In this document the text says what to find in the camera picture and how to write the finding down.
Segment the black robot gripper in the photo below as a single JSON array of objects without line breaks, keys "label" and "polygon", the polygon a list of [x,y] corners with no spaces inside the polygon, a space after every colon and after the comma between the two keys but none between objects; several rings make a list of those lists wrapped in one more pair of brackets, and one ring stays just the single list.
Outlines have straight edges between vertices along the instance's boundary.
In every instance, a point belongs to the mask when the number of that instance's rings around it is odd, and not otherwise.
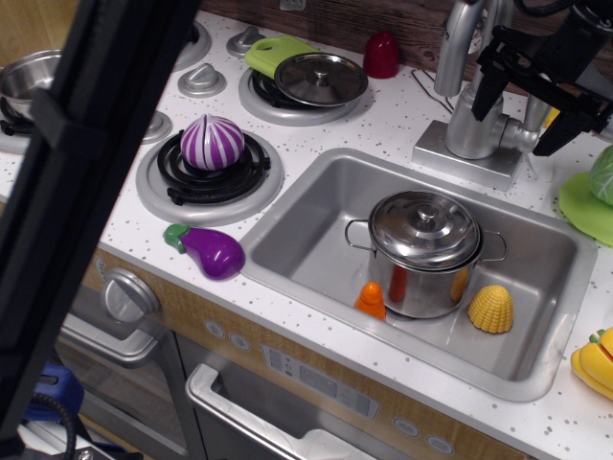
[{"label": "black robot gripper", "polygon": [[472,106],[484,121],[512,83],[559,111],[539,138],[535,156],[551,156],[583,132],[602,132],[612,117],[612,83],[593,60],[612,38],[610,1],[575,1],[549,35],[494,28],[479,56],[481,79]]}]

